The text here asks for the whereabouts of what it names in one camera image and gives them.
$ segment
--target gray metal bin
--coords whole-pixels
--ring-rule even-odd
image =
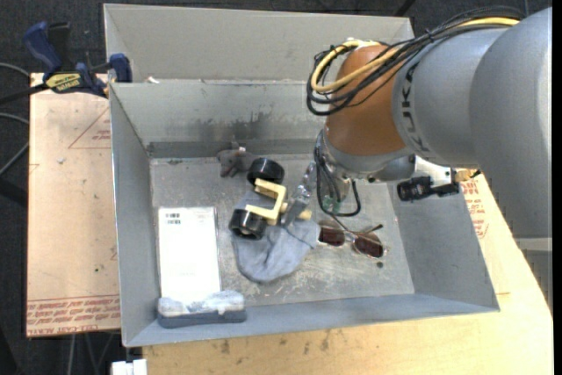
[[[111,88],[112,151],[125,346],[356,326],[495,311],[498,304],[462,195],[397,199],[393,184],[362,184],[350,227],[383,223],[381,264],[317,247],[267,285],[236,267],[227,224],[250,188],[222,178],[216,153],[238,141],[281,163],[289,190],[311,159],[322,119],[306,108],[313,56],[348,37],[412,36],[401,18],[106,5],[108,54],[133,63],[134,83]],[[144,83],[148,77],[159,83]],[[223,289],[241,292],[248,319],[166,329],[155,218],[160,207],[214,206]],[[313,205],[313,216],[322,213]]]

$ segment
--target yellow cable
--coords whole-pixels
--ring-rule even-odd
[[[512,26],[512,25],[517,24],[518,22],[519,21],[517,19],[512,19],[512,18],[481,18],[481,19],[468,20],[468,21],[466,21],[462,24],[455,25],[455,27],[462,27],[462,26],[467,26],[467,25],[507,25],[507,26]],[[324,86],[320,86],[318,84],[318,77],[320,76],[321,71],[332,60],[337,58],[344,50],[349,50],[349,49],[354,48],[354,47],[375,46],[375,45],[379,45],[379,43],[376,42],[376,41],[349,40],[349,41],[343,42],[342,44],[337,46],[329,54],[327,54],[324,58],[321,59],[320,63],[318,64],[318,66],[314,70],[314,72],[311,76],[311,79],[310,79],[310,85],[311,85],[312,89],[315,90],[316,92],[322,93],[322,92],[328,92],[328,91],[331,91],[331,90],[336,90],[337,88],[341,88],[342,86],[345,86],[346,84],[353,81],[354,79],[356,79],[360,75],[365,74],[366,72],[372,72],[375,69],[379,68],[387,60],[389,60],[396,52],[398,52],[400,50],[400,47],[396,47],[392,50],[389,50],[382,57],[379,57],[376,60],[373,60],[373,61],[365,64],[361,68],[354,70],[350,74],[346,75],[344,78],[336,80],[333,83],[330,83],[330,84],[327,84],[327,85],[324,85]]]
[[[336,47],[334,50],[332,50],[329,54],[327,54],[324,58],[322,58],[322,60],[320,61],[320,63],[316,67],[316,69],[314,70],[314,72],[311,76],[311,79],[310,79],[310,85],[311,85],[312,89],[315,90],[316,92],[320,92],[320,93],[337,89],[340,86],[343,86],[343,85],[349,83],[351,80],[358,77],[359,75],[363,74],[366,70],[370,70],[371,68],[375,68],[375,67],[379,66],[380,64],[382,64],[382,62],[384,62],[386,60],[386,58],[381,58],[380,60],[377,59],[375,61],[372,61],[369,64],[366,64],[365,66],[363,66],[362,68],[359,68],[358,70],[355,70],[351,74],[348,74],[344,78],[342,78],[340,80],[337,80],[337,81],[335,81],[335,82],[333,82],[329,85],[326,85],[326,86],[319,86],[318,85],[318,77],[320,76],[321,71],[332,60],[334,60],[337,56],[339,56],[340,53],[343,52],[343,50],[347,50],[347,49],[354,48],[354,47],[376,46],[376,45],[380,45],[380,43],[378,43],[376,41],[360,41],[360,40],[351,40],[351,41],[346,41],[346,42],[343,42],[342,44],[340,44],[338,47]]]

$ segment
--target black wheel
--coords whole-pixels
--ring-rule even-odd
[[[261,178],[275,184],[283,183],[285,170],[278,163],[268,158],[257,158],[249,167],[246,178],[252,184],[256,184],[256,178]]]
[[[267,220],[246,210],[234,210],[228,228],[237,236],[257,241],[263,238]]]

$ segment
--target orange object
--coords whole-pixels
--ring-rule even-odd
[[[382,45],[358,47],[343,62],[336,80],[361,68],[385,49]],[[392,113],[393,76],[398,69],[383,74],[357,93],[348,107],[328,116],[325,133],[335,148],[350,155],[381,155],[406,146],[396,130]],[[359,76],[338,95],[355,88],[365,77]]]

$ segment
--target sunglasses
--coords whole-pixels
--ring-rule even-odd
[[[348,240],[349,236],[351,239],[351,248],[361,255],[379,259],[386,253],[386,247],[374,233],[376,230],[383,227],[382,224],[364,232],[351,231],[340,221],[321,220],[319,225],[321,226],[321,231],[318,241],[327,245],[341,247]]]

